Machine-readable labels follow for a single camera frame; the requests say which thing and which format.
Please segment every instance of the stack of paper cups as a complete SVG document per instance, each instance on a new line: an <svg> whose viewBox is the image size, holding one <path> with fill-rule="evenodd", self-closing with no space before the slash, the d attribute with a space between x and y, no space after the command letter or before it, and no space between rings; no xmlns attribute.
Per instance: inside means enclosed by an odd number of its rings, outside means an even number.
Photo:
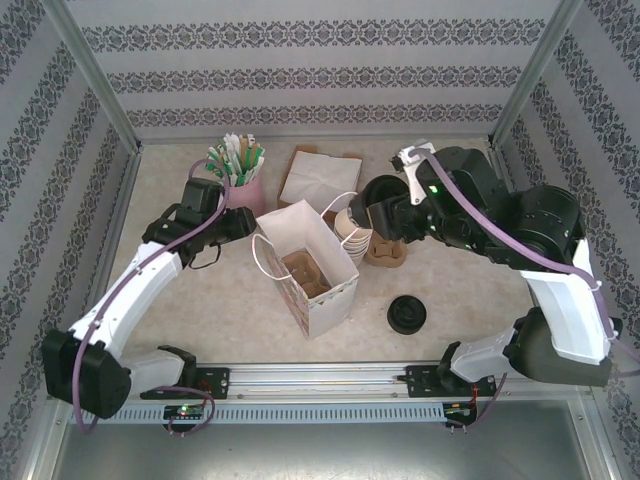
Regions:
<svg viewBox="0 0 640 480"><path fill-rule="evenodd" d="M359 228L355 225L349 219L347 209L345 208L336 215L336 221L333 225L333 233L336 234L342 244L342 247L347 251L356 267L360 265L360 262L362 262L362 259L369 248L369 242L371 242L373 230Z"/></svg>

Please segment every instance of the metal floor panel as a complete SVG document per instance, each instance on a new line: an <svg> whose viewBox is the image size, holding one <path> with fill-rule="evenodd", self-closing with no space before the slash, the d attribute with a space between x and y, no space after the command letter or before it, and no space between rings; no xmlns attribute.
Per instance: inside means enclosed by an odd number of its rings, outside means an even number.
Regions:
<svg viewBox="0 0 640 480"><path fill-rule="evenodd" d="M467 435L430 423L70 426L57 480L581 480L566 402L501 402Z"/></svg>

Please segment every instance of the cable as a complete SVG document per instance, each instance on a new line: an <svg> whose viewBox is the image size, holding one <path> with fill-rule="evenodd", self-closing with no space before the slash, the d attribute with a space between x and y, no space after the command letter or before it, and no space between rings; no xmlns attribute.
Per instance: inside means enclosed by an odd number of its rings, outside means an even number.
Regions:
<svg viewBox="0 0 640 480"><path fill-rule="evenodd" d="M498 396L500 395L500 392L502 391L502 387L504 387L504 383L506 381L507 381L507 374L505 373L504 375L502 375L502 378L500 379L500 383L498 384L498 388L496 388L496 391L493 394L493 397L491 397L491 400L489 400L489 403L487 404L485 409L482 411L482 413L479 414L478 418L476 418L476 421L467 427L467 430L469 430L470 428L475 428L476 425L478 425L480 422L484 420L484 418L486 418L486 416L495 406L496 400L498 399Z"/></svg>
<svg viewBox="0 0 640 480"><path fill-rule="evenodd" d="M456 427L460 427L460 428L464 429L464 433L465 434L467 433L467 426L464 423L459 422L458 420L453 420L451 418L445 418L443 423L450 423L451 425L455 425Z"/></svg>
<svg viewBox="0 0 640 480"><path fill-rule="evenodd" d="M186 437L187 435L193 435L194 433L197 433L200 430L202 430L209 423L211 423L211 420L213 420L213 417L216 413L216 401L213 399L213 396L210 393L205 392L203 390L197 390L195 388L176 387L176 386L159 387L159 388L156 388L155 390L162 390L163 392L193 393L195 395L202 395L202 397L204 398L204 402L202 403L203 408L207 403L207 400L209 400L209 403L211 403L211 411L209 412L209 415L207 416L207 418L205 418L203 422L199 423L198 425L193 427L191 430L188 430L186 432L176 432L175 430L173 430L171 428L173 426L173 422L179 419L180 417L171 417L169 419L169 423L167 424L167 430L169 431L169 435L171 436L178 435L182 438Z"/></svg>
<svg viewBox="0 0 640 480"><path fill-rule="evenodd" d="M472 406L472 410L475 410L476 412L478 411L478 386L474 383L471 386L471 393L472 393L472 397L471 397L471 406Z"/></svg>
<svg viewBox="0 0 640 480"><path fill-rule="evenodd" d="M630 377L637 377L638 375L640 375L640 370L632 370L631 372L620 372L618 374L618 377L630 378Z"/></svg>
<svg viewBox="0 0 640 480"><path fill-rule="evenodd" d="M420 386L421 388L423 388L425 391L429 391L430 387L429 385L422 383L418 380L416 380L415 378L409 377L407 375L398 375L396 377L394 377L394 379L398 382L402 382L402 383L406 383L407 385L409 383L415 383L416 385Z"/></svg>
<svg viewBox="0 0 640 480"><path fill-rule="evenodd" d="M202 389L203 392L211 393L211 385L209 385L209 382L207 382L206 380L200 380L198 382L198 385L202 385L204 387ZM205 398L204 401L202 402L202 406L204 407L206 403L207 403L207 399Z"/></svg>
<svg viewBox="0 0 640 480"><path fill-rule="evenodd" d="M220 253L222 252L222 247L220 245L216 245L216 247L218 247L218 253L216 255L216 259L213 262L209 262L209 263L205 263L204 265L198 265L197 267L193 266L193 261L196 259L196 257L193 257L189 263L187 264L187 266L191 269L191 270L202 270L203 268L207 268L210 267L211 265L215 265L218 260L220 260Z"/></svg>
<svg viewBox="0 0 640 480"><path fill-rule="evenodd" d="M98 313L96 314L94 320L91 322L91 325L89 325L87 332L85 333L84 337L82 338L82 341L80 342L80 347L78 348L78 353L76 354L76 359L73 364L73 374L71 377L71 397L73 401L73 413L76 417L78 428L84 434L89 434L93 431L96 424L98 423L98 417L96 416L93 419L89 427L87 427L84 421L82 420L82 409L80 407L80 370L82 368L82 358L84 357L84 353L87 350L87 346L89 345L89 340L91 339L91 336L98 328L100 328L100 324L101 324L102 318L104 317L105 312L111 306L111 304L116 299L116 297L120 294L120 292L124 290L124 288L131 281L131 279L133 279L136 275L138 275L144 267L149 265L149 263L154 261L163 253L170 251L171 249L177 247L183 242L186 242L190 238L198 235L200 232L202 232L203 230L211 226L213 222L215 222L217 218L222 214L222 212L224 212L224 209L227 206L227 201L229 200L229 188L230 188L229 175L226 173L224 168L222 168L222 165L220 163L218 163L217 161L211 158L198 160L189 169L189 178L191 179L193 177L193 173L195 172L196 168L202 165L203 163L212 163L216 167L220 168L220 170L223 173L222 175L223 194L222 194L221 201L218 202L218 208L216 209L216 211L202 225L194 228L189 233L184 234L182 237L174 240L173 242L169 243L168 245L165 245L158 251L152 253L147 258L145 258L142 262L140 262L140 265L138 265L136 268L131 270L131 272L129 272L129 274L125 276L118 285L116 285L116 287L113 289L111 294L106 298L104 303L101 305L100 309L98 310Z"/></svg>
<svg viewBox="0 0 640 480"><path fill-rule="evenodd" d="M446 189L449 191L451 196L456 199L456 201L460 204L460 206L469 214L471 217L478 222L478 224L487 230L489 233L493 234L498 240L503 242L508 247L511 247L513 250L518 252L523 257L528 258L529 260L541 265L549 270L553 270L560 273L567 273L577 275L582 278L585 283L589 286L591 293L593 295L593 299L596 303L596 307L598 308L598 314L600 315L600 322L602 323L602 327L604 332L606 333L608 340L612 343L617 344L620 348L622 348L631 358L633 358L636 362L640 363L640 355L632 350L630 347L620 342L616 337L615 332L613 331L613 327L611 326L611 321L609 319L609 313L607 311L607 305L604 301L604 296L600 291L600 283L596 281L596 279L581 268L575 267L573 265L564 265L562 263L554 262L553 260L549 260L548 258L543 257L542 255L530 250L522 243L518 242L516 239L509 236L506 232L495 226L488 218L486 218L473 204L467 200L467 198L458 190L458 187L453 183L453 181L447 175L447 172L442 168L438 159L426 148L414 148L409 152L410 156L414 155L423 155L424 158L429 162L431 168L436 173L440 181L444 184Z"/></svg>

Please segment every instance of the black lid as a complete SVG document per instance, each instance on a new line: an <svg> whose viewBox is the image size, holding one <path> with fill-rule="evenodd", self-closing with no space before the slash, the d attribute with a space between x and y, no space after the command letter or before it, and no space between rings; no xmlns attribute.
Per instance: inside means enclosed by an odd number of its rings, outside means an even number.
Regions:
<svg viewBox="0 0 640 480"><path fill-rule="evenodd" d="M402 335L413 335L427 320L427 309L416 297L402 295L396 298L387 311L389 325Z"/></svg>

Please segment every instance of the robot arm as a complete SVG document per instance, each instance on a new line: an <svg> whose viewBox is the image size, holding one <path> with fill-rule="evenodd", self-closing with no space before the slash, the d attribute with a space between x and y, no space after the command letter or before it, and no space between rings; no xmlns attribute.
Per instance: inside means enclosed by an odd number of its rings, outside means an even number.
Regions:
<svg viewBox="0 0 640 480"><path fill-rule="evenodd" d="M102 300L67 332L52 330L42 345L47 390L71 403L72 366L80 342L96 319L100 307L123 279L161 248L202 225L215 212L222 187L210 180L191 178L180 204L174 204L151 223L134 258ZM256 228L247 208L227 210L221 217L172 250L161 253L139 269L126 288L108 306L100 328L94 331L82 358L80 406L100 418L114 415L129 395L159 386L193 387L196 361L180 349L162 346L154 352L125 360L124 345L160 291L206 246L217 246L246 237Z"/></svg>
<svg viewBox="0 0 640 480"><path fill-rule="evenodd" d="M409 243L429 235L508 265L526 279L540 305L493 337L452 344L441 361L443 382L447 376L475 382L516 370L549 383L606 384L612 339L589 286L577 275L548 270L496 238L453 198L421 151L436 157L484 217L529 250L589 273L591 266L580 208L568 192L538 186L509 193L478 150L436 152L427 143L401 150L391 163L407 174L408 186L393 176L372 180L350 202L352 220L389 240Z"/></svg>

